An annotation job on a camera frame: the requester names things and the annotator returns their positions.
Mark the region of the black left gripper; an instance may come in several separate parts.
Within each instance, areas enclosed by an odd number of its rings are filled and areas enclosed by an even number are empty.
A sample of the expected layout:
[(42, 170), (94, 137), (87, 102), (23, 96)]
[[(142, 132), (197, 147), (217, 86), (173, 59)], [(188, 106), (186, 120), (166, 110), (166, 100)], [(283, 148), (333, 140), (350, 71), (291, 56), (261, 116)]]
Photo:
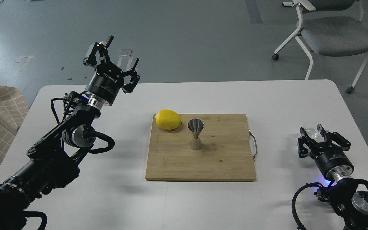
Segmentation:
[[(124, 93), (132, 93), (140, 76), (135, 68), (139, 58), (134, 60), (134, 64), (128, 71), (122, 72), (114, 63), (108, 54), (108, 47), (111, 45), (114, 36), (110, 35), (105, 41), (95, 42), (90, 45), (86, 56), (83, 59), (83, 65), (92, 67), (96, 70), (90, 83), (86, 86), (86, 94), (94, 94), (106, 102), (106, 105), (113, 105), (119, 90), (122, 88)], [(124, 84), (124, 77), (130, 76), (131, 80)]]

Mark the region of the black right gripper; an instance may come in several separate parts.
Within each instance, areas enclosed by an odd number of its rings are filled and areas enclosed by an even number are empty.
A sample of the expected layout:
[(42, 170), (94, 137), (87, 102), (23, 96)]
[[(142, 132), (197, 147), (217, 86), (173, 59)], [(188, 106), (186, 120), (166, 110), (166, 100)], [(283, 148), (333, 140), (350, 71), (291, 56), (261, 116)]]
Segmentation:
[(311, 156), (315, 161), (324, 179), (338, 181), (341, 177), (348, 177), (354, 171), (354, 166), (344, 153), (351, 147), (351, 142), (338, 132), (330, 132), (317, 124), (317, 130), (323, 137), (323, 142), (307, 136), (305, 130), (300, 128), (301, 137), (298, 138), (298, 157)]

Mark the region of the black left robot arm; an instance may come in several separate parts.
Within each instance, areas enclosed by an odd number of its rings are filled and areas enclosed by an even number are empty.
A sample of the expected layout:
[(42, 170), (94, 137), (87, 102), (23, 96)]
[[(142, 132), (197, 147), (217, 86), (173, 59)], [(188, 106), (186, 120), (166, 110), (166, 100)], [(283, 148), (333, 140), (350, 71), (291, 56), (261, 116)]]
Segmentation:
[(0, 230), (21, 230), (28, 218), (38, 217), (44, 230), (47, 216), (28, 211), (29, 205), (53, 189), (64, 188), (79, 176), (78, 165), (88, 153), (112, 150), (114, 140), (92, 127), (103, 106), (111, 106), (119, 90), (133, 92), (140, 79), (136, 71), (139, 59), (129, 70), (116, 66), (108, 55), (113, 36), (95, 42), (83, 60), (94, 69), (94, 76), (82, 93), (70, 92), (59, 98), (65, 106), (63, 119), (28, 151), (29, 162), (0, 184)]

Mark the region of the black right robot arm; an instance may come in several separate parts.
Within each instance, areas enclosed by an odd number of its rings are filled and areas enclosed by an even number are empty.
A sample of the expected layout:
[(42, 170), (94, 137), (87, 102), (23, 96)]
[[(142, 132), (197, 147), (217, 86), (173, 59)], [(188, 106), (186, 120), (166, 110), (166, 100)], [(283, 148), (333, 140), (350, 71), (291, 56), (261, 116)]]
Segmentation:
[[(322, 142), (317, 142), (312, 137), (315, 132), (323, 137)], [(329, 203), (336, 215), (343, 218), (345, 230), (368, 230), (368, 181), (351, 177), (354, 166), (345, 154), (351, 143), (338, 132), (325, 130), (321, 124), (317, 124), (316, 130), (311, 133), (301, 127), (300, 134), (299, 158), (311, 157), (329, 184), (324, 186), (321, 182), (307, 183), (295, 192), (291, 211), (297, 229), (305, 229), (295, 207), (298, 195), (304, 189), (316, 187), (314, 195), (319, 201)]]

